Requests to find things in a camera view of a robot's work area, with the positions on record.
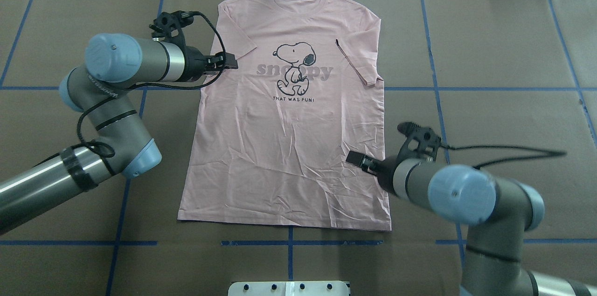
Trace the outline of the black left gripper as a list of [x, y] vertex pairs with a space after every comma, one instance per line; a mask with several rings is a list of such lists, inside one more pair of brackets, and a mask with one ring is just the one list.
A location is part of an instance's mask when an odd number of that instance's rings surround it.
[[238, 69], [236, 56], [231, 53], [205, 56], [193, 46], [184, 46], [182, 53], [185, 58], [185, 68], [177, 82], [193, 82], [203, 75], [216, 75], [225, 69]]

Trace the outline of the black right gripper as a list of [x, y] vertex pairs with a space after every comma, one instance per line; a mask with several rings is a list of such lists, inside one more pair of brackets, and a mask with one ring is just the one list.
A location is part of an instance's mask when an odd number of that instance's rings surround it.
[[379, 160], [364, 153], [350, 150], [346, 162], [362, 171], [377, 176], [380, 187], [394, 196], [408, 196], [407, 180], [411, 172], [411, 159], [399, 156]]

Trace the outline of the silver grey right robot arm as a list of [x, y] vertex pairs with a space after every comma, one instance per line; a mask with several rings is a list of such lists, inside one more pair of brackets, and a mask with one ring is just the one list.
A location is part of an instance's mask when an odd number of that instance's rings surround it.
[[383, 190], [440, 217], [468, 225], [461, 296], [594, 296], [596, 287], [525, 270], [524, 233], [545, 216], [539, 192], [469, 165], [446, 165], [406, 151], [385, 160], [350, 151]]

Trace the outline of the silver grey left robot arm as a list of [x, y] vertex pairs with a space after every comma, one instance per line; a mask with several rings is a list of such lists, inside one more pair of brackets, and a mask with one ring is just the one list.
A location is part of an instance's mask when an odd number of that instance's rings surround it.
[[1, 233], [96, 188], [121, 174], [134, 179], [162, 160], [128, 92], [143, 86], [175, 88], [206, 74], [236, 69], [226, 49], [203, 55], [182, 34], [156, 41], [127, 34], [93, 36], [85, 61], [61, 81], [61, 99], [79, 112], [77, 126], [89, 119], [98, 138], [68, 146], [47, 160], [1, 183]]

